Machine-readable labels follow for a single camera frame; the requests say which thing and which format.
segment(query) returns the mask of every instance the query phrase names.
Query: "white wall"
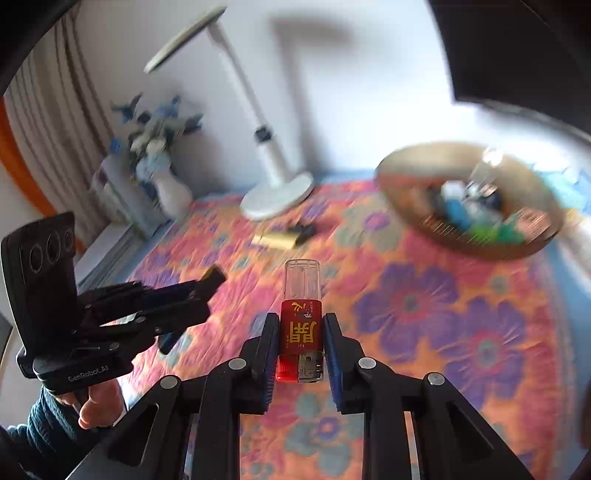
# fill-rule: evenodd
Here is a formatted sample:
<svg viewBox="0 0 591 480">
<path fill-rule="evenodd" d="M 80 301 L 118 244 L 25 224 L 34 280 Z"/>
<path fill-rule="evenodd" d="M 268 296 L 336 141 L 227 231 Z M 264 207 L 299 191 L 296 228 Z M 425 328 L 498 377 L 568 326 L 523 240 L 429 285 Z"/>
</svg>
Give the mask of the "white wall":
<svg viewBox="0 0 591 480">
<path fill-rule="evenodd" d="M 203 132 L 182 139 L 177 150 L 177 168 L 196 193 L 246 187 L 261 178 L 252 132 L 207 35 L 152 75 L 143 67 L 215 5 L 85 1 L 77 20 L 105 108 L 111 99 L 122 102 L 142 90 L 153 102 L 180 93 L 206 114 Z M 429 140 L 491 143 L 552 164 L 591 158 L 588 146 L 569 134 L 454 105 L 426 0 L 230 0 L 221 22 L 296 167 L 374 168 L 396 148 Z"/>
</svg>

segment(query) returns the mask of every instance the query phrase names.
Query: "white floor lamp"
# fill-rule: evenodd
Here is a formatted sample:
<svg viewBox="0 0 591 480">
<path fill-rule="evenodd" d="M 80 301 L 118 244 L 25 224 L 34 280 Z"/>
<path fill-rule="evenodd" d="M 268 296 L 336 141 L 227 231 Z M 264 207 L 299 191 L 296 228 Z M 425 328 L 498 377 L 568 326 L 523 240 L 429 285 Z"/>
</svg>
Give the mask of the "white floor lamp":
<svg viewBox="0 0 591 480">
<path fill-rule="evenodd" d="M 220 58 L 236 94 L 241 101 L 246 117 L 255 131 L 257 151 L 267 179 L 246 194 L 240 209 L 252 220 L 264 220 L 279 215 L 301 203 L 312 191 L 314 181 L 309 172 L 296 175 L 285 161 L 283 153 L 265 116 L 256 100 L 252 86 L 242 70 L 234 49 L 217 22 L 226 7 L 208 12 L 191 26 L 170 40 L 146 64 L 144 71 L 150 73 L 160 67 L 193 37 L 207 30 L 209 38 L 218 46 Z"/>
</svg>

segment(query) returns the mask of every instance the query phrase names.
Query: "white bottle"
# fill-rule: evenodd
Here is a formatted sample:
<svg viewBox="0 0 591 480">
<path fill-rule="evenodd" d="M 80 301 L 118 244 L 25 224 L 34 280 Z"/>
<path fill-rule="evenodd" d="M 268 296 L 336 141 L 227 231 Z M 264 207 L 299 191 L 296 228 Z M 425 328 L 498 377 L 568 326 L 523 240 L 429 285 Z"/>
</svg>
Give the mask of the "white bottle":
<svg viewBox="0 0 591 480">
<path fill-rule="evenodd" d="M 184 183 L 177 180 L 170 170 L 155 171 L 152 174 L 152 182 L 158 190 L 160 206 L 167 216 L 174 220 L 187 216 L 193 194 Z"/>
</svg>

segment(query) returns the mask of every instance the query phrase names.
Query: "camera lens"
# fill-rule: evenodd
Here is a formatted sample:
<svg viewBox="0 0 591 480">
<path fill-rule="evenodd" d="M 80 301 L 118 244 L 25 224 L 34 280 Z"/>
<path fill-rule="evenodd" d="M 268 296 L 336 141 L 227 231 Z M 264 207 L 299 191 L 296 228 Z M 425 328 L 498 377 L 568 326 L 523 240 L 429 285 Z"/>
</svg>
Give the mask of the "camera lens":
<svg viewBox="0 0 591 480">
<path fill-rule="evenodd" d="M 60 258 L 61 253 L 61 244 L 60 244 L 60 236 L 57 234 L 56 231 L 53 231 L 49 234 L 47 238 L 47 259 L 50 263 L 55 263 Z"/>
<path fill-rule="evenodd" d="M 66 230 L 66 233 L 64 233 L 64 247 L 67 252 L 70 252 L 72 247 L 74 247 L 74 234 L 70 229 Z"/>
<path fill-rule="evenodd" d="M 39 244 L 33 245 L 33 248 L 29 252 L 29 266 L 34 273 L 41 271 L 41 267 L 43 266 L 43 250 L 41 250 Z"/>
</svg>

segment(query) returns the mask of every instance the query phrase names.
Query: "dark blue sleeve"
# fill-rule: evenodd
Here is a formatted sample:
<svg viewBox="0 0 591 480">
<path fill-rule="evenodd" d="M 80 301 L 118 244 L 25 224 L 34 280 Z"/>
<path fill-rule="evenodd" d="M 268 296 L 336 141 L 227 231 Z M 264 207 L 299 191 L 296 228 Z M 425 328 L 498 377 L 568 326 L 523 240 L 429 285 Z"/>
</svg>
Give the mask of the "dark blue sleeve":
<svg viewBox="0 0 591 480">
<path fill-rule="evenodd" d="M 58 403 L 44 388 L 26 425 L 9 427 L 9 448 L 23 470 L 42 480 L 63 480 L 100 440 L 84 430 L 72 407 Z"/>
</svg>

